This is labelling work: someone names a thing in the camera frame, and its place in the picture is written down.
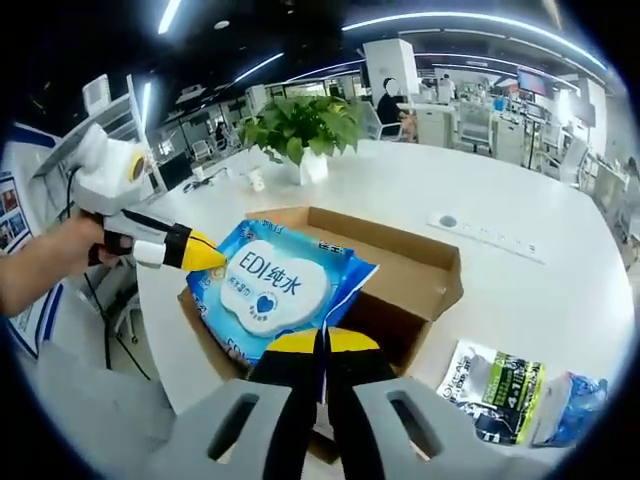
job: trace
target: white cup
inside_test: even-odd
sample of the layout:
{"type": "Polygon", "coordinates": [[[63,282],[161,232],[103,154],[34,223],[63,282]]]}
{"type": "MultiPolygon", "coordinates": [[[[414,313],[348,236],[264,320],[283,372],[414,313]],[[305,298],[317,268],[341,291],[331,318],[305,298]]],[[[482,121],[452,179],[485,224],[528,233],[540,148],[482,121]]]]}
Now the white cup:
{"type": "Polygon", "coordinates": [[[193,167],[193,174],[198,182],[202,182],[204,180],[204,169],[202,167],[193,167]]]}
{"type": "Polygon", "coordinates": [[[264,179],[262,178],[262,170],[260,170],[260,167],[253,168],[247,174],[247,177],[254,191],[261,192],[264,190],[264,179]]]}

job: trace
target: white flower pot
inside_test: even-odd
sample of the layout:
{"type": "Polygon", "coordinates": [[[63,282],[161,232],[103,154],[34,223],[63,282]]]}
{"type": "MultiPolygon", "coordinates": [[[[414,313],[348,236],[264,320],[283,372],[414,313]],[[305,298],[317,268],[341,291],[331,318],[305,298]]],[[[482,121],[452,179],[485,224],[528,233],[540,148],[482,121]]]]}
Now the white flower pot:
{"type": "Polygon", "coordinates": [[[318,183],[329,176],[327,156],[324,153],[316,155],[310,148],[304,149],[300,167],[288,158],[284,158],[283,161],[289,180],[295,185],[318,183]]]}

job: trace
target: power outlet strip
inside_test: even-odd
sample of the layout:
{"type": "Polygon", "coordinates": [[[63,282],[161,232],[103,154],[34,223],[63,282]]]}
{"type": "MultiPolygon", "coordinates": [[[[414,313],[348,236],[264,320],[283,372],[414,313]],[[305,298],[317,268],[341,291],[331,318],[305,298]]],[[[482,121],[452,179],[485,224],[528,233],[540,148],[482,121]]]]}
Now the power outlet strip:
{"type": "Polygon", "coordinates": [[[522,239],[508,237],[494,229],[466,222],[453,215],[433,215],[427,220],[427,224],[478,242],[486,243],[513,253],[514,255],[528,258],[541,265],[547,264],[540,253],[538,245],[522,239]]]}

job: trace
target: ceiling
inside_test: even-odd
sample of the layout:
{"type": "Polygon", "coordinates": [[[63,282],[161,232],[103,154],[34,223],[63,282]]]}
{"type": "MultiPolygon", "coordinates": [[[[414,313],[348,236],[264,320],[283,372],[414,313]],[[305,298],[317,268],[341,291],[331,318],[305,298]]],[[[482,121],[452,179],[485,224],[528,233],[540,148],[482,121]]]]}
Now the ceiling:
{"type": "MultiPolygon", "coordinates": [[[[283,81],[305,72],[361,58],[367,41],[420,29],[467,29],[504,35],[496,38],[470,33],[414,33],[403,38],[416,52],[461,52],[508,58],[554,74],[571,67],[558,57],[509,37],[553,48],[580,64],[575,52],[548,39],[509,25],[468,18],[402,19],[345,31],[345,25],[381,16],[424,11],[476,12],[508,16],[546,30],[558,28],[549,0],[183,0],[169,31],[158,35],[167,0],[74,2],[60,9],[43,32],[32,58],[29,95],[19,102],[17,119],[45,131],[64,135],[85,116],[82,86],[103,73],[109,75],[112,97],[126,89],[125,76],[137,85],[153,82],[154,108],[149,125],[158,125],[175,109],[183,88],[202,84],[207,90],[187,108],[234,98],[255,83],[283,81]],[[214,25],[228,20],[223,30],[214,25]],[[238,75],[274,54],[284,56],[250,78],[229,88],[238,75]]],[[[566,16],[561,35],[593,51],[566,16]]]]}

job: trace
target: cardboard box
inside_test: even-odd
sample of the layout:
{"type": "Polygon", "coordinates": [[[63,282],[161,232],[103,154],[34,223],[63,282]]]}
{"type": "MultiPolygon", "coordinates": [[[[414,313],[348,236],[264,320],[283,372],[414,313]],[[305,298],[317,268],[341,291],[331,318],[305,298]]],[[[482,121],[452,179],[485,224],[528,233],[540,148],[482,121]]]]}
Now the cardboard box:
{"type": "MultiPolygon", "coordinates": [[[[316,207],[269,210],[248,218],[352,248],[358,257],[379,265],[339,326],[375,340],[400,375],[411,365],[433,322],[462,297],[460,252],[451,245],[316,207]]],[[[244,376],[246,370],[227,356],[200,320],[188,288],[179,301],[220,377],[244,376]]]]}

